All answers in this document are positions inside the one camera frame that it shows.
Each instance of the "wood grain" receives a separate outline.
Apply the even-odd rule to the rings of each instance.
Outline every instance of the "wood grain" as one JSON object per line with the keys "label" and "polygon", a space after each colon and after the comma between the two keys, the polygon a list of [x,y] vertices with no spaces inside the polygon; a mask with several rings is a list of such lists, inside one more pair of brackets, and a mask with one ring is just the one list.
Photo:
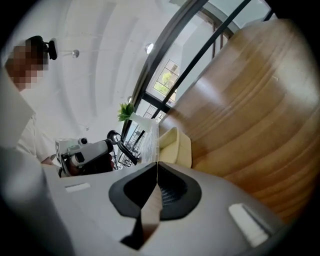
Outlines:
{"label": "wood grain", "polygon": [[318,67],[288,20],[237,31],[160,124],[190,137],[192,168],[223,177],[284,221],[320,168]]}

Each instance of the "ceiling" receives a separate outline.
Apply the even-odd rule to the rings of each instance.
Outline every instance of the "ceiling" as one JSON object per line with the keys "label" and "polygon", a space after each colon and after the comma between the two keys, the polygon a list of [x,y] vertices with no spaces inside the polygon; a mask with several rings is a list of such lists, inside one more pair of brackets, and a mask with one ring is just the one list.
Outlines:
{"label": "ceiling", "polygon": [[[2,59],[22,39],[56,38],[58,59],[50,60],[41,86],[22,96],[48,137],[101,140],[121,130],[117,110],[134,90],[147,58],[144,46],[178,9],[169,0],[42,0],[13,32]],[[200,22],[192,19],[175,44],[182,47]],[[78,58],[71,56],[75,49]]]}

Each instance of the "potted plant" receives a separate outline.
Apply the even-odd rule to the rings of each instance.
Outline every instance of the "potted plant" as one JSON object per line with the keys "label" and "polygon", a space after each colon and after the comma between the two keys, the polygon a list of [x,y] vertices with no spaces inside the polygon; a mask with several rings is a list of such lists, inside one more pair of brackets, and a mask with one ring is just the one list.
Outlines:
{"label": "potted plant", "polygon": [[132,103],[120,104],[120,110],[118,114],[118,121],[122,122],[125,120],[135,121],[146,133],[151,129],[152,120],[149,118],[137,115],[135,112],[135,107]]}

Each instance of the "white plant pot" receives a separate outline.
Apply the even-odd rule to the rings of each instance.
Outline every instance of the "white plant pot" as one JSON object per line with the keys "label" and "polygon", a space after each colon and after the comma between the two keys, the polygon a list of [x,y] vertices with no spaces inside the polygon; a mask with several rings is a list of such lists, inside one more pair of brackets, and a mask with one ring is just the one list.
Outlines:
{"label": "white plant pot", "polygon": [[146,133],[150,132],[152,126],[151,119],[142,117],[136,113],[132,113],[129,119],[135,121]]}

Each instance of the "window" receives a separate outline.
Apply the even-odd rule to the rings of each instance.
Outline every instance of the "window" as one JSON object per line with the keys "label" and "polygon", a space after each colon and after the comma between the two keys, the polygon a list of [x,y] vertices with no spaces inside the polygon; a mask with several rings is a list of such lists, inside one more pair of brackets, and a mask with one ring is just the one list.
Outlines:
{"label": "window", "polygon": [[[172,86],[174,86],[179,75],[180,67],[172,60],[169,60],[165,65],[163,71],[159,75],[158,79],[156,80],[153,88],[157,90],[159,93],[166,96],[172,88]],[[177,91],[175,91],[170,97],[170,100],[172,100],[173,102],[176,100],[176,94]]]}

